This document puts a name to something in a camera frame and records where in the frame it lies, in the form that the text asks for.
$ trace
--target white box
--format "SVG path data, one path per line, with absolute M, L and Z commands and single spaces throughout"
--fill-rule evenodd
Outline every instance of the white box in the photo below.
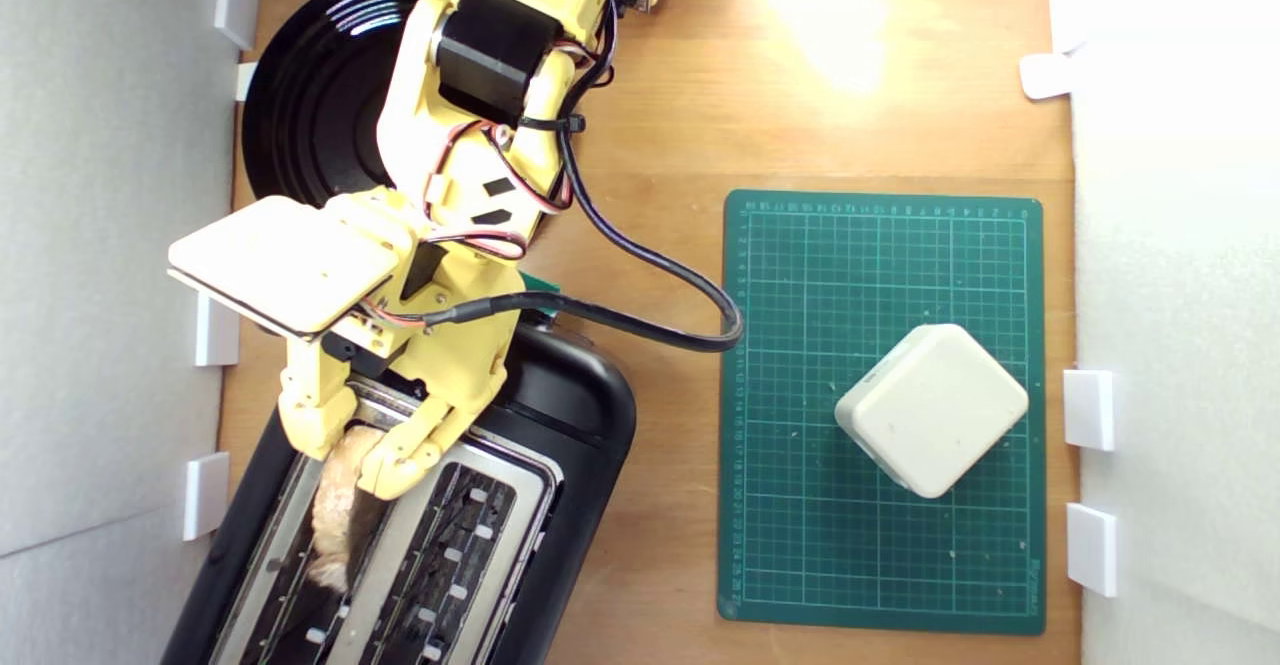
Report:
M 913 329 L 836 405 L 897 483 L 941 497 L 1027 414 L 1028 396 L 964 327 Z

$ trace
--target grid lines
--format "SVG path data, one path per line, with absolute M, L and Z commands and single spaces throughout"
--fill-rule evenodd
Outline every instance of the grid lines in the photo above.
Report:
M 721 611 L 846 627 L 1043 629 L 1041 210 L 1032 199 L 737 191 L 724 272 Z M 951 492 L 901 489 L 832 411 L 918 324 L 961 324 L 1032 411 Z

